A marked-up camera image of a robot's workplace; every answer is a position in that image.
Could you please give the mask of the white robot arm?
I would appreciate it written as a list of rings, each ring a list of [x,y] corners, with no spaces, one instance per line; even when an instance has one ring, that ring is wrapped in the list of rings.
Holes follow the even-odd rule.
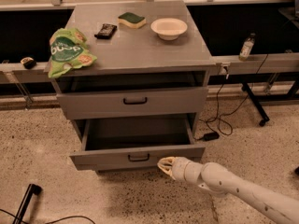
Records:
[[[215,196],[230,193],[277,224],[299,224],[299,201],[233,174],[216,162],[201,164],[184,157],[167,157],[158,167],[174,180],[196,185]]]

